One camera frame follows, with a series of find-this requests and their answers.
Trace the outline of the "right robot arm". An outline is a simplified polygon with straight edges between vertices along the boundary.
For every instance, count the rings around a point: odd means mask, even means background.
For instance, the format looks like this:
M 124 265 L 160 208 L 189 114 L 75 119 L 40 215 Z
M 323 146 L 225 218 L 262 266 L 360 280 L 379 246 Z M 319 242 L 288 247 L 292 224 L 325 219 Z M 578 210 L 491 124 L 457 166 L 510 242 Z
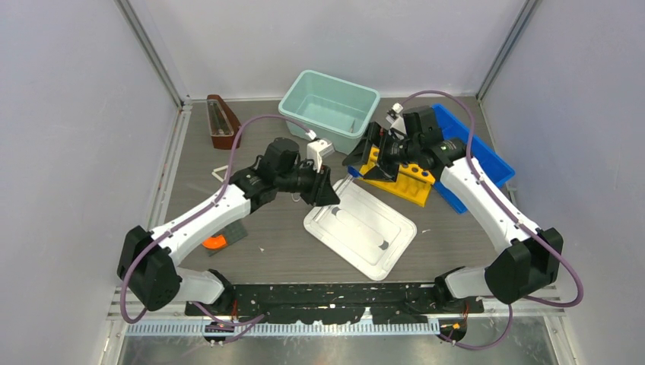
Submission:
M 480 268 L 456 268 L 435 278 L 434 302 L 453 312 L 466 297 L 493 297 L 505 304 L 553 284 L 558 277 L 564 239 L 554 228 L 542 229 L 522 214 L 472 156 L 472 143 L 443 131 L 434 106 L 387 113 L 388 127 L 370 122 L 359 143 L 343 160 L 359 167 L 375 158 L 365 180 L 394 183 L 402 165 L 417 166 L 454 194 L 484 229 L 497 252 Z

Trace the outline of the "white clay triangle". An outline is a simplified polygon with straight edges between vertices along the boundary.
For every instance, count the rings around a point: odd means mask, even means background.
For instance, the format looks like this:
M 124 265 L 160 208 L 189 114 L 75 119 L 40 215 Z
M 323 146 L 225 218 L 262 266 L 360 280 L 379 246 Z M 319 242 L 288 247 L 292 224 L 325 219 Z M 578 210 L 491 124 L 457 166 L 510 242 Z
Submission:
M 222 184 L 227 184 L 227 181 L 230 178 L 228 167 L 228 165 L 216 167 L 211 171 L 211 175 Z

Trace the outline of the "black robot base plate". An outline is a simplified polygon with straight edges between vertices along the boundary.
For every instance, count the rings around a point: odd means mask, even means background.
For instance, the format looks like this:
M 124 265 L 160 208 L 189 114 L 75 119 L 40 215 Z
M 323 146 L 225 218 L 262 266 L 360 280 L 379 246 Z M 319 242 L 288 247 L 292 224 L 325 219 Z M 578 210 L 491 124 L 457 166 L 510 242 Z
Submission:
M 375 325 L 421 324 L 430 315 L 456 316 L 461 339 L 465 318 L 484 311 L 473 297 L 445 302 L 428 283 L 232 284 L 213 304 L 187 304 L 187 316 L 231 316 L 241 322 L 259 317 L 274 325 L 354 325 L 370 316 Z

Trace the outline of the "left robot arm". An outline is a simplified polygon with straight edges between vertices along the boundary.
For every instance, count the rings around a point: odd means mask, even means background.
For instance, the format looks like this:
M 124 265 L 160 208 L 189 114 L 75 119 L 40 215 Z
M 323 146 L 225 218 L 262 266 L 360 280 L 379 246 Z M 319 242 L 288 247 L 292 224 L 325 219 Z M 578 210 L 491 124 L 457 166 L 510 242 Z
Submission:
M 212 196 L 183 215 L 152 230 L 136 226 L 125 236 L 117 275 L 146 311 L 174 300 L 200 302 L 216 315 L 227 313 L 233 294 L 214 271 L 181 268 L 181 262 L 213 234 L 275 200 L 280 192 L 298 194 L 314 207 L 337 205 L 330 167 L 323 158 L 332 143 L 316 139 L 301 158 L 299 145 L 277 138 L 255 163 L 235 172 Z

